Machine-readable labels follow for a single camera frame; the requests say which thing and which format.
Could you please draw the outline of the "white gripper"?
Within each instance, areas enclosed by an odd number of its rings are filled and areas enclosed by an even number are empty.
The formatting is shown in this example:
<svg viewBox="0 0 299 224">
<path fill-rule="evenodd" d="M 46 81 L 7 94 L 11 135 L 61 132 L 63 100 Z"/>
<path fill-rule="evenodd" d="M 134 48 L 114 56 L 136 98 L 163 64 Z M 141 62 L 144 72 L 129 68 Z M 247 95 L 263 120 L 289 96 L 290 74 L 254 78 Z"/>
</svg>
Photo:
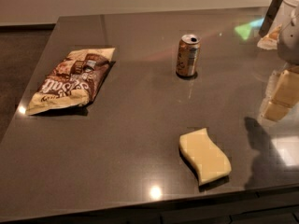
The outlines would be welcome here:
<svg viewBox="0 0 299 224">
<path fill-rule="evenodd" d="M 278 49 L 287 63 L 299 64 L 299 7 L 257 43 L 260 49 Z M 269 78 L 262 102 L 262 117 L 271 121 L 283 119 L 299 102 L 299 74 L 292 70 L 274 71 Z"/>
</svg>

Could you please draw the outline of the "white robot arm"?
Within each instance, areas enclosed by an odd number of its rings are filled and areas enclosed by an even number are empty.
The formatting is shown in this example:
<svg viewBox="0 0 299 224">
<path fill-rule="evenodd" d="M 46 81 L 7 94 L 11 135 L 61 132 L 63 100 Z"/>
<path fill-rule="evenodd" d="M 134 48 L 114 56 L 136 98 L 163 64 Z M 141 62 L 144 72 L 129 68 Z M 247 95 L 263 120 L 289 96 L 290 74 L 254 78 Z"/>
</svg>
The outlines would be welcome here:
<svg viewBox="0 0 299 224">
<path fill-rule="evenodd" d="M 299 0 L 272 0 L 259 32 L 260 49 L 275 49 L 285 62 L 268 79 L 258 121 L 272 125 L 299 103 Z"/>
</svg>

